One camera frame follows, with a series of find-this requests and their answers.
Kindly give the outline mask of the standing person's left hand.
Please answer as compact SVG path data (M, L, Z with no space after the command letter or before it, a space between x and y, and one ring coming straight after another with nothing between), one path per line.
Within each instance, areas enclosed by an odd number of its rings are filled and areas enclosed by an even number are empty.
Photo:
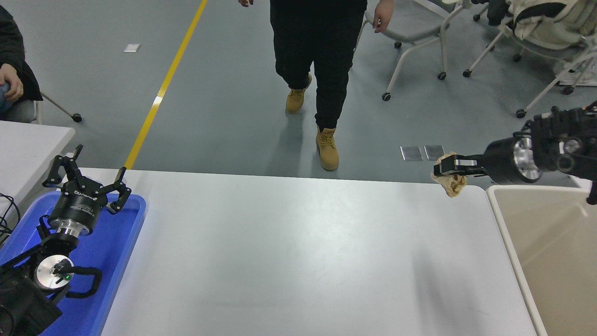
M375 7L375 14L373 19L373 30L375 33L385 32L394 15L395 1L394 0L380 0Z

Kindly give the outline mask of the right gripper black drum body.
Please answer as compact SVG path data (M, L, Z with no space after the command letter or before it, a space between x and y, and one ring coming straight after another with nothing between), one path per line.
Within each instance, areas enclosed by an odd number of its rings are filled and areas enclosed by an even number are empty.
M491 142L483 153L483 168L498 184L521 184L523 180L514 162L514 145L517 138Z

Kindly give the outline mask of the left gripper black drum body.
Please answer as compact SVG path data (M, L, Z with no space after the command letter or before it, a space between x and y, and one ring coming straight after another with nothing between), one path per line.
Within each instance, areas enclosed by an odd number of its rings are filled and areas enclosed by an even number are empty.
M84 182L83 189L76 181L64 183L61 196L49 215L48 224L58 228L58 224L72 220L85 228L95 228L102 208L107 205L106 194L99 193L102 184L96 181Z

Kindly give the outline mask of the seated person's hand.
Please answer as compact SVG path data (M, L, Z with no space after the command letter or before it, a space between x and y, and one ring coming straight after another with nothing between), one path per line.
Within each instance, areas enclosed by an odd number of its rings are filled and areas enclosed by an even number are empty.
M8 83L9 90L5 94L6 101L15 103L24 93L24 86L15 67L4 63L0 69L0 84Z

